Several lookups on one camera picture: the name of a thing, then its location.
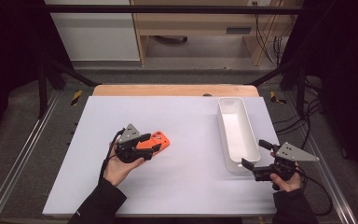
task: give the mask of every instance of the hand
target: hand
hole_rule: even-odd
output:
[[[113,145],[110,157],[116,155],[116,143],[117,142],[115,142],[115,144]],[[123,182],[123,180],[127,177],[131,170],[140,166],[142,163],[144,163],[144,161],[144,158],[139,158],[132,163],[125,163],[116,156],[112,157],[107,163],[103,177],[113,186],[117,187],[121,182]]]
[[[301,188],[301,178],[298,173],[294,173],[292,178],[290,178],[290,180],[288,180],[288,181],[282,180],[276,174],[271,174],[269,177],[271,178],[272,182],[274,182],[276,185],[278,185],[278,187],[281,190],[284,190],[286,192],[290,192],[292,190]]]

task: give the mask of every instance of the person's arm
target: person's arm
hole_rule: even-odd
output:
[[[103,179],[91,195],[80,205],[68,224],[112,224],[115,223],[118,208],[127,197],[117,186],[127,177],[131,170],[140,166],[145,159],[140,158],[132,163],[124,163],[112,150]]]
[[[119,189],[103,179],[80,205],[68,224],[115,223],[116,211],[126,199]]]
[[[301,179],[295,173],[288,181],[283,181],[278,175],[270,176],[281,191],[274,193],[277,212],[272,218],[273,224],[315,224],[318,223],[301,187]]]

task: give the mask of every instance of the black curtain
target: black curtain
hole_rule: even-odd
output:
[[[296,28],[300,32],[294,30],[286,59],[304,39],[307,27],[310,21],[299,18]],[[322,80],[321,98],[342,145],[358,161],[358,1],[335,2],[307,47],[304,59],[306,75]]]
[[[21,17],[25,18],[25,26],[36,34],[39,42],[43,45],[42,49],[48,49],[48,54],[60,63],[73,69],[67,52],[63,46],[61,38],[49,13],[38,11],[27,11],[23,8],[24,4],[45,5],[43,0],[6,0],[0,1],[0,118],[7,108],[7,97],[9,93],[31,81],[37,80],[37,66],[35,62],[34,49],[29,45],[29,39],[24,38],[24,31],[21,26],[16,24],[12,15],[7,15],[3,9],[3,4],[17,7],[14,11],[19,11]],[[56,73],[50,67],[47,73]]]

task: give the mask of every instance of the orange object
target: orange object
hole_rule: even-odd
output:
[[[159,149],[159,151],[153,153],[153,155],[156,155],[157,153],[162,151],[164,148],[169,146],[170,145],[170,140],[167,138],[167,136],[165,136],[165,134],[163,132],[157,131],[157,132],[152,133],[150,135],[149,140],[146,140],[144,142],[138,143],[138,145],[136,147],[139,150],[150,149],[151,147],[153,147],[153,146],[155,146],[157,144],[161,144],[161,148]]]

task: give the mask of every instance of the white rectangular container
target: white rectangular container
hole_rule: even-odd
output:
[[[217,122],[227,169],[233,173],[249,172],[242,167],[241,159],[256,164],[260,152],[243,100],[240,97],[219,98]]]

